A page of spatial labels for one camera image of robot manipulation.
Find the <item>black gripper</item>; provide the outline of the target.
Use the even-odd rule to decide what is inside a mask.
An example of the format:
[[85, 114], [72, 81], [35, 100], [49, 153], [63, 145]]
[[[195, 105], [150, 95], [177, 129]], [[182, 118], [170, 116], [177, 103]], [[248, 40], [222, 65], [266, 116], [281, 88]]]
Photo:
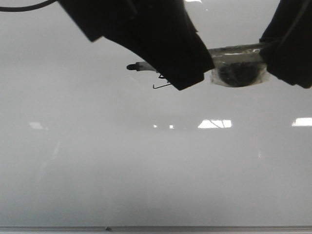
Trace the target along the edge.
[[[89, 41], [114, 31], [114, 41], [149, 63], [176, 89], [214, 69], [182, 0], [59, 0]], [[127, 24], [135, 20], [155, 24]]]
[[312, 2], [281, 0], [260, 42], [267, 71], [289, 85], [312, 87]]

